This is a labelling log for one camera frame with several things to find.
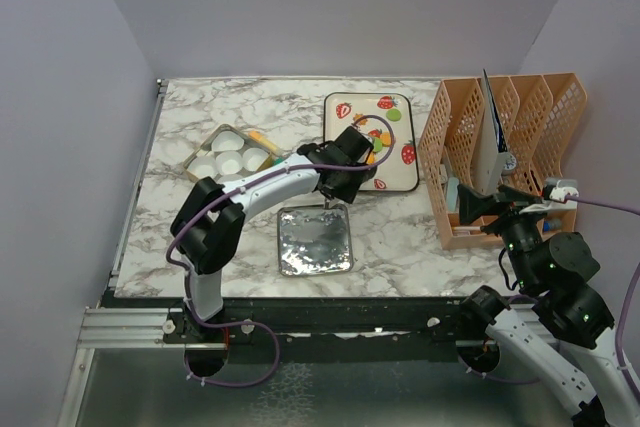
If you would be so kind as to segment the gold cookie tin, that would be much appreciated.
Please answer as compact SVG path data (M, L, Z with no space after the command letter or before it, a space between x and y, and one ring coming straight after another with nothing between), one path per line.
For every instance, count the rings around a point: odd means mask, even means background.
M223 183L268 169L281 157L280 149L261 134L223 124L183 161L182 167L192 182L211 177Z

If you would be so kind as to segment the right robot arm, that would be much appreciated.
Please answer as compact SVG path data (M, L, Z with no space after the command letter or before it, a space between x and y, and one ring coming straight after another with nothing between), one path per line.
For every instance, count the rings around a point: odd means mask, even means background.
M558 352L535 334L489 286L462 302L461 330L472 338L485 335L516 355L554 394L573 425L638 425L639 377L622 337L639 278L632 278L615 317L589 284L600 265L583 236L561 231L544 239L538 229L548 214L583 202L575 182L550 178L538 195L506 185L481 194L461 184L458 198L461 224L493 217L482 232L502 240L519 294L532 298L539 322L564 350Z

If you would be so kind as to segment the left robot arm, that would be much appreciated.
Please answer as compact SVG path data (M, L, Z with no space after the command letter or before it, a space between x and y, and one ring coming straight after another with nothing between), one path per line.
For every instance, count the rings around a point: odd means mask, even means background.
M264 171L231 182L196 182L170 226L165 259L183 270L184 327L206 342L220 332L221 271L234 258L245 224L293 197L318 192L351 204L376 174L373 142L353 126L335 140L300 146Z

